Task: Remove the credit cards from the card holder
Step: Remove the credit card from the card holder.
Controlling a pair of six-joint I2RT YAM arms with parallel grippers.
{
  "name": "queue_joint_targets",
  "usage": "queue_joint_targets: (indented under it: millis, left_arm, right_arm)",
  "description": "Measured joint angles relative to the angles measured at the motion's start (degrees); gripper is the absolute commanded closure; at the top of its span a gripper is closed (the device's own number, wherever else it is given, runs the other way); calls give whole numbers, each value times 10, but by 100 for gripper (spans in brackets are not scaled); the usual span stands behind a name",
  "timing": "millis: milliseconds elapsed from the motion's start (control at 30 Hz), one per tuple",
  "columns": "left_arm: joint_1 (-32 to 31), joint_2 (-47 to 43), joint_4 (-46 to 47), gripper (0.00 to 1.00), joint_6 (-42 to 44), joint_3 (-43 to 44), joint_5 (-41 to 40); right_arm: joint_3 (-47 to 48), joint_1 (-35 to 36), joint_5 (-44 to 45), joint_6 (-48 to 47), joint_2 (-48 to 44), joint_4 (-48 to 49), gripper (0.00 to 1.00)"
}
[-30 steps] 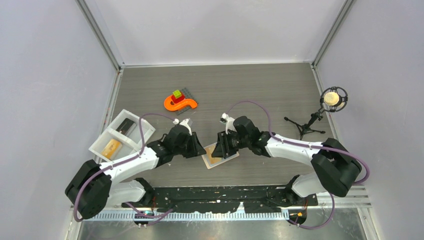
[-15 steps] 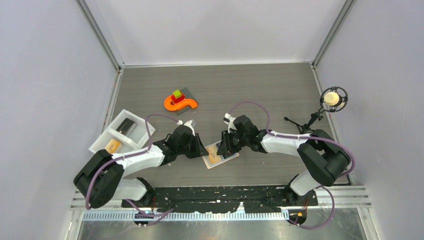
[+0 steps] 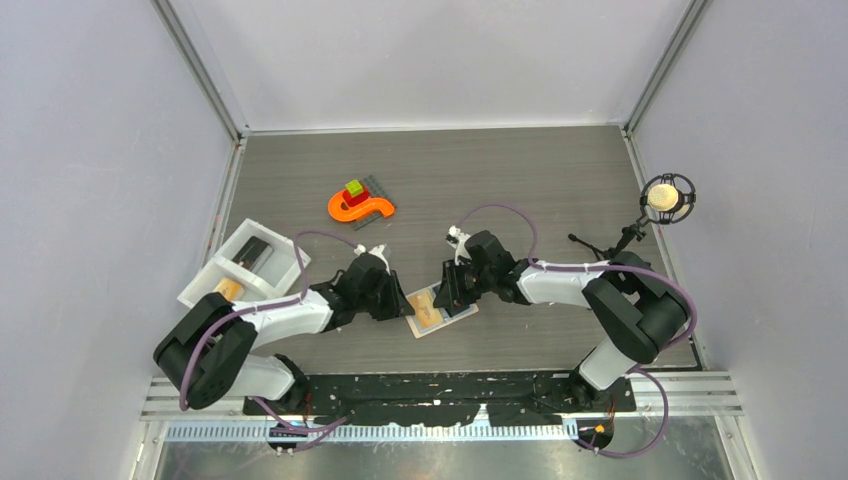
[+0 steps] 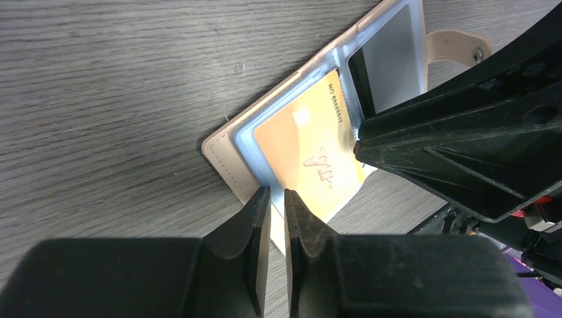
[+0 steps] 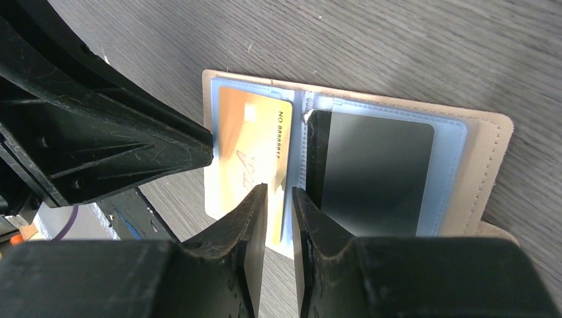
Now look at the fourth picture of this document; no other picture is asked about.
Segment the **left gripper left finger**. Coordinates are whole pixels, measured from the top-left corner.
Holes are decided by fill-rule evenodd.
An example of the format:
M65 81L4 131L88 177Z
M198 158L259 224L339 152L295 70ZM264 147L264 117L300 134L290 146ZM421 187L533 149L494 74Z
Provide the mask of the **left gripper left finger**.
M2 317L262 317L270 188L202 238L57 238L20 261Z

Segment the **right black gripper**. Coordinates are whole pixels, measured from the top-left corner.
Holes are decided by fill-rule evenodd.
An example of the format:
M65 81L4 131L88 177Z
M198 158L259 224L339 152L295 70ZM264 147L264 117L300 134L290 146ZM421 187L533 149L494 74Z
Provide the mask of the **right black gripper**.
M478 231L561 285L561 198L544 196L561 188L560 42L484 81L365 121L354 153L493 222Z

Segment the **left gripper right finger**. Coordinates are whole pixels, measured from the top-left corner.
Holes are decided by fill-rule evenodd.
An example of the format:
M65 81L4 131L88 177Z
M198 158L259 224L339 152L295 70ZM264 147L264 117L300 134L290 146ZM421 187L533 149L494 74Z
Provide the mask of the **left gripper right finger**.
M487 239L342 235L284 193L291 317L532 317L513 268Z

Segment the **dark grey credit card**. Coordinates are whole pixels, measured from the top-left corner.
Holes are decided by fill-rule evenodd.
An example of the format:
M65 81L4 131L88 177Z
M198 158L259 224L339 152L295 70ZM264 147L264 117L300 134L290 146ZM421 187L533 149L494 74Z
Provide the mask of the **dark grey credit card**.
M347 63L365 119L425 91L423 34L418 1L398 1L360 33Z

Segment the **tan card holder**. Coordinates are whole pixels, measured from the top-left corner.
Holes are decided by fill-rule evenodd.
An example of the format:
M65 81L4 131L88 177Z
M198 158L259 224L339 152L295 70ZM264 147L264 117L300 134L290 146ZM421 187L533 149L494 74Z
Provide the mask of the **tan card holder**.
M270 238L284 250L285 189L329 221L374 171L353 154L362 120L425 93L432 62L491 54L481 36L426 32L421 1L382 1L207 137L203 155L243 203L271 188Z

